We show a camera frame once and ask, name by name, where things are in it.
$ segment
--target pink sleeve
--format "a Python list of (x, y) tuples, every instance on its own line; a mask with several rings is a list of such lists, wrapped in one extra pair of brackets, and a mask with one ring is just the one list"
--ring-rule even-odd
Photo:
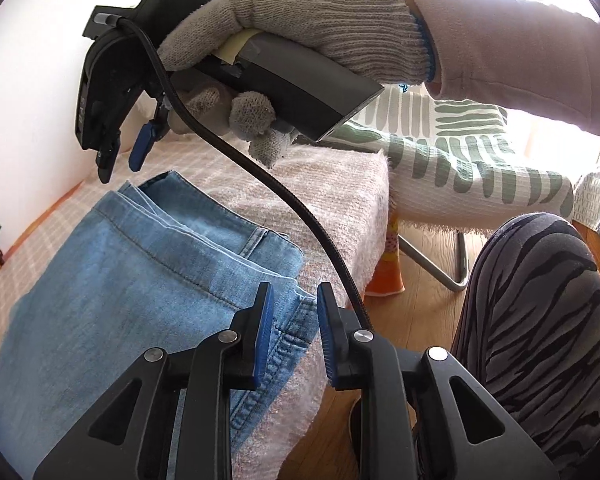
[(414, 0), (438, 52), (435, 99), (498, 104), (600, 136), (600, 23), (525, 0)]

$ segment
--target floor plank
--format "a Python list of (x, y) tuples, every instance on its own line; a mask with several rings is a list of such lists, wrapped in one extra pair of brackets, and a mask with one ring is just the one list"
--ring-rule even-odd
[[(400, 233), (451, 275), (456, 272), (456, 236), (415, 228)], [(486, 241), (466, 235), (470, 266)], [(413, 260), (400, 255), (405, 291), (388, 298), (367, 298), (375, 330), (396, 346), (423, 351), (433, 345), (449, 348), (462, 309), (464, 292), (454, 294)], [(357, 466), (349, 444), (349, 410), (358, 392), (327, 387), (318, 415), (283, 464), (279, 480), (355, 480)]]

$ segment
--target striped pants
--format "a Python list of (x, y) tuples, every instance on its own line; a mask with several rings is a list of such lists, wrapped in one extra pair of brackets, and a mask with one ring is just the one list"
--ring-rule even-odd
[(600, 274), (568, 222), (528, 214), (490, 238), (452, 353), (569, 478), (600, 439)]

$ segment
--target folded blue jeans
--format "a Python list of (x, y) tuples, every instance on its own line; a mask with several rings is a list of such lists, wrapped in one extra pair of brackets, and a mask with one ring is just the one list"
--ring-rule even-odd
[(296, 282), (302, 261), (284, 235), (229, 211), (173, 171), (108, 192), (14, 306), (0, 347), (0, 451), (32, 478), (144, 350), (196, 346), (227, 328), (237, 310), (253, 305), (260, 282), (270, 282), (264, 380), (254, 392), (232, 392), (235, 452), (317, 332), (315, 299)]

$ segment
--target metal screw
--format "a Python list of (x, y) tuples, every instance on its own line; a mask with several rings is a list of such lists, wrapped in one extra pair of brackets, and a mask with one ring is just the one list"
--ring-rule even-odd
[(369, 330), (356, 330), (353, 334), (353, 337), (356, 341), (360, 341), (361, 343), (368, 343), (374, 338), (374, 334), (369, 332)]
[(218, 339), (222, 343), (233, 343), (238, 339), (238, 335), (233, 330), (222, 330), (222, 332), (218, 334)]
[(147, 361), (149, 361), (150, 363), (155, 363), (156, 361), (159, 361), (160, 359), (162, 359), (163, 355), (164, 355), (164, 352), (160, 348), (149, 348), (144, 353), (144, 358)]
[(444, 361), (448, 356), (449, 352), (447, 352), (444, 348), (440, 348), (439, 346), (432, 346), (429, 348), (429, 357), (431, 357), (434, 361)]

